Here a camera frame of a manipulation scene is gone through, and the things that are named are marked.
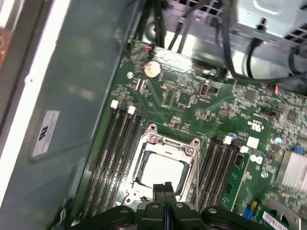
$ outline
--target barcode label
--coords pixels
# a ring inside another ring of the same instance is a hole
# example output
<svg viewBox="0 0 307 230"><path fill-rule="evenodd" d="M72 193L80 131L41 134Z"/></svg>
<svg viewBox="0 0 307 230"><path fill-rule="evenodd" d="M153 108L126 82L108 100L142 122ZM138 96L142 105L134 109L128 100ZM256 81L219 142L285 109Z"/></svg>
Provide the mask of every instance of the barcode label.
<svg viewBox="0 0 307 230"><path fill-rule="evenodd" d="M288 230L267 212L263 213L262 219L264 219L275 230Z"/></svg>

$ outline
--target dimm slot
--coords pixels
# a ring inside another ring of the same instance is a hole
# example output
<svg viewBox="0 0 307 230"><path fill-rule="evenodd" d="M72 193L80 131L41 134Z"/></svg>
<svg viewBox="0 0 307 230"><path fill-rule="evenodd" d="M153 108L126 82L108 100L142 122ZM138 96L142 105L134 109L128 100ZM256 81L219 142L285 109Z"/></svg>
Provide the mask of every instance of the dimm slot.
<svg viewBox="0 0 307 230"><path fill-rule="evenodd" d="M229 176L230 170L231 170L231 166L235 163L235 159L237 154L239 153L239 146L235 146L234 149L232 149L231 154L229 154L230 156L230 160L228 160L227 162L227 168L225 169L225 171L223 171L223 177L222 177L222 182L220 184L219 187L219 195L217 197L216 203L218 204L218 202L221 199L221 195L222 195L222 191L224 190L225 187L225 182Z"/></svg>
<svg viewBox="0 0 307 230"><path fill-rule="evenodd" d="M132 122L133 122L133 116L131 115L127 115L127 120L126 123L125 123L125 126L121 132L121 135L118 137L118 140L119 140L119 146L117 147L116 150L114 150L114 152L112 153L113 156L115 156L114 158L114 161L112 162L111 164L111 169L110 169L110 174L109 176L107 177L107 182L106 184L104 185L104 190L102 192L102 199L100 201L100 204L98 205L98 208L99 208L99 213L101 213L103 210L103 207L104 207L104 204L106 202L106 199L108 197L107 194L110 193L110 189L111 189L111 184L112 184L112 181L116 175L116 172L117 172L117 168L118 168L118 164L120 162L120 159L122 158L122 153L123 153L123 150L124 150L124 147L126 146L126 143L128 141L130 141L130 138L128 136L128 133L129 133L129 130L131 129L131 126L132 126Z"/></svg>
<svg viewBox="0 0 307 230"><path fill-rule="evenodd" d="M114 132L112 133L112 137L108 140L108 142L106 143L106 147L103 149L102 154L106 155L106 158L104 162L102 162L101 165L98 166L101 169L101 173L98 178L98 183L94 185L95 192L93 199L91 201L90 212L88 213L88 217L92 217L93 215L95 215L96 204L99 203L98 199L99 199L99 192L101 190L101 183L103 182L103 179L106 175L106 168L110 166L110 161L112 160L112 155L109 153L113 152L113 149L115 148L115 142L117 141L117 136L121 131L124 121L125 121L125 111L120 109L118 112L118 122L114 129Z"/></svg>
<svg viewBox="0 0 307 230"><path fill-rule="evenodd" d="M116 117L117 117L117 111L118 111L117 109L112 110L111 118L109 119L109 122L107 124L106 132L104 134L104 141L99 148L99 153L98 153L98 156L97 156L96 161L95 161L95 167L94 167L93 172L92 172L91 177L90 177L89 185L88 185L88 188L87 188L87 191L86 191L86 194L85 194L85 199L83 200L83 204L82 204L82 210L83 211L85 211L85 207L88 206L88 202L90 202L89 200L90 200L90 196L91 196L91 193L92 193L91 188L93 187L93 185L95 183L95 179L96 179L97 173L99 171L99 169L97 168L97 164L103 158L102 148L104 147L106 140L107 140L107 137L109 136L110 132L113 129L114 122L115 122Z"/></svg>
<svg viewBox="0 0 307 230"><path fill-rule="evenodd" d="M219 159L221 158L221 155L223 154L223 147L220 146L219 144L216 145L215 149L216 151L211 152L210 154L213 155L212 161L209 162L210 167L208 168L208 171L206 173L206 178L205 178L205 186L202 191L202 196L199 198L199 208L200 210L205 208L205 202L206 202L206 197L209 195L209 187L212 183L213 175L215 172L215 169L219 165Z"/></svg>
<svg viewBox="0 0 307 230"><path fill-rule="evenodd" d="M203 207L209 207L214 203L214 198L217 194L217 190L219 187L220 183L220 178L223 174L223 167L224 164L228 160L228 153L230 150L230 146L225 146L224 148L221 149L219 160L218 160L218 165L216 168L214 168L214 175L211 177L211 182L210 182L210 187L207 192L207 197L205 199L205 203Z"/></svg>
<svg viewBox="0 0 307 230"><path fill-rule="evenodd" d="M201 171L200 171L200 176L199 176L199 181L198 181L198 187L199 187L199 197L201 196L201 186L202 182L205 179L205 170L206 170L206 165L208 164L210 158L212 155L210 154L213 149L216 147L215 141L213 139L210 140L210 144L208 146L208 150L205 155L205 159L203 160L202 166L201 166ZM196 202L196 193L194 192L191 198L191 202L195 204Z"/></svg>
<svg viewBox="0 0 307 230"><path fill-rule="evenodd" d="M135 119L135 127L134 127L134 130L133 130L132 135L131 135L131 141L129 142L129 145L127 147L127 151L123 152L124 158L122 160L122 164L121 164L121 167L119 169L118 178L117 178L115 185L114 185L113 194L112 194L112 196L109 200L108 209L113 207L116 196L118 194L120 183L121 183L121 181L122 181L122 179L125 175L125 169L128 165L129 160L132 158L132 156L134 154L132 152L133 146L134 146L134 140L138 136L138 132L140 130L141 120L142 120L142 116L137 116L136 119Z"/></svg>

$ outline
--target gray metal panel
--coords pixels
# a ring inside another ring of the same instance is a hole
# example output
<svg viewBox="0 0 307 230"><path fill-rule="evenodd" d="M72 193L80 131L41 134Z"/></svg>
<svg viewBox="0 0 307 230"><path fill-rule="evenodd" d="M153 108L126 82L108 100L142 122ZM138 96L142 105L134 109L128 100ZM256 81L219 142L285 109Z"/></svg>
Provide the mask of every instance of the gray metal panel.
<svg viewBox="0 0 307 230"><path fill-rule="evenodd" d="M127 35L136 13L126 2L71 2L0 208L0 229L45 229L74 194L120 62L121 28ZM48 152L32 159L48 110L59 110L59 119Z"/></svg>
<svg viewBox="0 0 307 230"><path fill-rule="evenodd" d="M166 10L164 14L165 27L167 30L165 37L166 47L168 47L174 36L177 21L183 15L184 11L188 9L188 6L179 4L174 0L169 0L169 3L173 7ZM203 11L194 12L193 19L187 31L188 35L183 46L182 54L202 61L211 60L216 64L223 65L221 54L214 41L215 28L207 24L207 17L208 14ZM148 31L151 32L145 33L143 37L144 41L150 41L154 37L154 30L149 29ZM172 49L173 51L177 51L181 38L182 36L180 35ZM251 40L236 34L231 34L230 39L235 69L238 73L244 73L245 53ZM255 49L251 60L254 77L265 79L287 76L288 73L290 73L288 67L288 54L288 48L281 49L281 47L275 43L267 42L259 46ZM295 63L301 71L307 70L305 58L297 56L295 58ZM288 82L285 87L301 93L306 92L305 85L301 80Z"/></svg>
<svg viewBox="0 0 307 230"><path fill-rule="evenodd" d="M26 1L0 70L0 157L24 89L24 79L29 73L52 1Z"/></svg>
<svg viewBox="0 0 307 230"><path fill-rule="evenodd" d="M265 18L267 33L283 37L293 28L301 5L302 0L238 0L237 22L256 28Z"/></svg>

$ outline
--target white label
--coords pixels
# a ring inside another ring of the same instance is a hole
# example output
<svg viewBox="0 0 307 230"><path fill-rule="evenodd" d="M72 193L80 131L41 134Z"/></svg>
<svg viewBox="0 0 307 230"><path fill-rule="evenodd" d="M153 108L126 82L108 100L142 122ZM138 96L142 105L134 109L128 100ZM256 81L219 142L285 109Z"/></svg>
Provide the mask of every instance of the white label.
<svg viewBox="0 0 307 230"><path fill-rule="evenodd" d="M248 147L251 147L253 149L257 149L258 144L259 144L259 139L258 138L248 137L248 142L246 143L246 145Z"/></svg>
<svg viewBox="0 0 307 230"><path fill-rule="evenodd" d="M251 126L252 130L256 132L261 132L264 129L264 126L260 121L253 120L253 122L248 121L248 125Z"/></svg>
<svg viewBox="0 0 307 230"><path fill-rule="evenodd" d="M48 151L52 134L59 117L59 111L49 110L43 120L43 124L39 130L37 141L32 156L38 156Z"/></svg>
<svg viewBox="0 0 307 230"><path fill-rule="evenodd" d="M288 230L281 223L279 223L274 217L269 215L267 212L263 213L262 218L275 230Z"/></svg>

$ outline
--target motherboard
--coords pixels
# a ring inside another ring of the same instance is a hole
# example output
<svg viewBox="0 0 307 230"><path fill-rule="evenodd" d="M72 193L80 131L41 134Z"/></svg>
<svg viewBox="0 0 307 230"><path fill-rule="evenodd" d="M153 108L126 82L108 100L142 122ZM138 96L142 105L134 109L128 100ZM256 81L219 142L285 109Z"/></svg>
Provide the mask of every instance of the motherboard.
<svg viewBox="0 0 307 230"><path fill-rule="evenodd" d="M304 148L306 97L136 43L114 79L71 217L136 209L152 200L153 184L171 182L177 200L199 211L220 206L296 230L307 218Z"/></svg>

